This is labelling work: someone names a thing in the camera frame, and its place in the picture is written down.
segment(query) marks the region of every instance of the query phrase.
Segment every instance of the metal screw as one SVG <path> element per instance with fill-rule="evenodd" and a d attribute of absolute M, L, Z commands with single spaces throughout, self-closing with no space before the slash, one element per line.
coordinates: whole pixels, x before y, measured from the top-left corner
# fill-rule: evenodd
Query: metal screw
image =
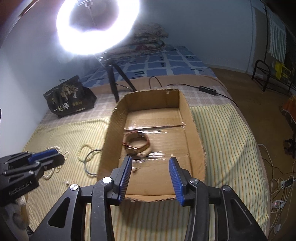
<path fill-rule="evenodd" d="M 103 183 L 110 183 L 112 181 L 112 178 L 111 177 L 104 177 L 102 181 L 103 181 Z"/>
<path fill-rule="evenodd" d="M 190 179 L 190 183 L 192 183 L 192 184 L 198 184 L 198 182 L 199 182 L 199 180 L 196 179 L 196 178 L 191 178 Z"/>
<path fill-rule="evenodd" d="M 72 184 L 72 185 L 70 186 L 70 189 L 71 189 L 72 191 L 76 190 L 77 188 L 78 188 L 78 185 L 77 185 L 77 184 Z"/>
<path fill-rule="evenodd" d="M 226 191 L 226 192 L 229 192 L 231 190 L 231 187 L 228 186 L 228 185 L 224 185 L 223 190 Z"/>

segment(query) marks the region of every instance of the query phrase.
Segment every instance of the cardboard box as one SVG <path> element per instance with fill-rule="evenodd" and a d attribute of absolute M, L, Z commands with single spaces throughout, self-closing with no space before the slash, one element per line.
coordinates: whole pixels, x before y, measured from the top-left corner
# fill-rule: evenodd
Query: cardboard box
<path fill-rule="evenodd" d="M 174 198 L 168 170 L 172 156 L 193 177 L 205 180 L 205 154 L 191 111 L 182 92 L 171 89 L 132 92 L 118 102 L 106 133 L 98 180 L 121 165 L 126 155 L 123 137 L 134 130 L 148 135 L 152 152 L 133 158 L 136 171 L 131 173 L 126 198 L 148 202 Z"/>

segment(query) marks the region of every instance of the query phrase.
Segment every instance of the orange cloth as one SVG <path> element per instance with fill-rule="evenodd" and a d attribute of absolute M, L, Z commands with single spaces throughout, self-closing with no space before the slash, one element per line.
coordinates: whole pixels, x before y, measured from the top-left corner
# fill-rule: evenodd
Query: orange cloth
<path fill-rule="evenodd" d="M 288 111 L 293 119 L 296 122 L 296 96 L 291 96 L 288 101 L 283 105 L 282 112 Z"/>

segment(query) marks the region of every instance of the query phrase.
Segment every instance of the bed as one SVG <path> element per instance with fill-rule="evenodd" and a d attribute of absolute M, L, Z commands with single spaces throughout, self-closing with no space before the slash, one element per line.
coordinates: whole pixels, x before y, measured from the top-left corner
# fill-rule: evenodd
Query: bed
<path fill-rule="evenodd" d="M 185 46 L 167 45 L 159 52 L 123 57 L 116 60 L 129 79 L 160 75 L 196 74 L 215 77 L 198 57 Z M 115 71 L 115 80 L 123 80 Z M 108 83 L 107 72 L 102 65 L 90 70 L 80 79 L 85 87 L 91 88 Z"/>
<path fill-rule="evenodd" d="M 270 200 L 267 176 L 254 136 L 240 110 L 223 96 L 212 96 L 183 85 L 166 86 L 171 83 L 203 85 L 231 98 L 226 87 L 215 76 L 205 76 L 197 72 L 157 77 L 164 88 L 181 90 L 188 101 L 207 155 L 206 184 L 216 187 L 224 184 L 232 186 L 264 233 L 268 235 Z M 96 178 L 84 172 L 82 162 L 77 159 L 77 153 L 79 147 L 86 142 L 92 148 L 102 147 L 116 102 L 108 84 L 102 80 L 96 80 L 92 84 L 89 81 L 90 79 L 85 81 L 84 86 L 92 86 L 92 91 L 98 98 L 95 107 L 61 119 L 47 112 L 24 148 L 27 151 L 38 152 L 59 146 L 62 154 L 68 152 L 61 170 L 55 172 L 49 180 L 40 179 L 39 188 L 29 194 L 27 211 L 32 230 L 38 227 L 50 208 L 68 188 L 66 182 L 77 183 L 80 186 L 96 182 Z M 138 90 L 149 89 L 148 77 L 131 81 Z M 160 88 L 154 78 L 151 86 Z M 120 96 L 128 93 L 121 86 L 118 90 Z M 208 131 L 210 126 L 214 129 L 213 132 Z M 84 148 L 81 156 L 88 152 L 89 149 Z M 87 163 L 90 172 L 97 171 L 99 160 L 100 155 L 97 154 Z M 153 203 L 124 200 L 120 207 L 112 207 L 115 240 L 184 240 L 188 214 L 188 208 L 180 207 L 176 200 Z M 214 240 L 213 209 L 210 215 L 209 240 Z M 86 240 L 89 240 L 89 219 L 86 219 L 85 232 Z"/>

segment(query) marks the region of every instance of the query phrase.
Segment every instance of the wristwatch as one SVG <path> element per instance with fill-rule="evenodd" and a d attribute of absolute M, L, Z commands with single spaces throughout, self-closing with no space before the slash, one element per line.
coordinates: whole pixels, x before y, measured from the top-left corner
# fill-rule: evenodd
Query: wristwatch
<path fill-rule="evenodd" d="M 144 139 L 146 141 L 146 143 L 141 147 L 131 146 L 130 143 L 135 138 Z M 145 132 L 143 132 L 143 131 L 132 131 L 132 132 L 127 133 L 123 138 L 122 145 L 123 145 L 124 149 L 126 150 L 127 154 L 130 156 L 145 157 L 151 152 L 151 151 L 150 152 L 145 151 L 145 150 L 148 151 L 148 149 L 150 149 L 150 141 L 149 141 L 147 134 L 145 134 Z"/>

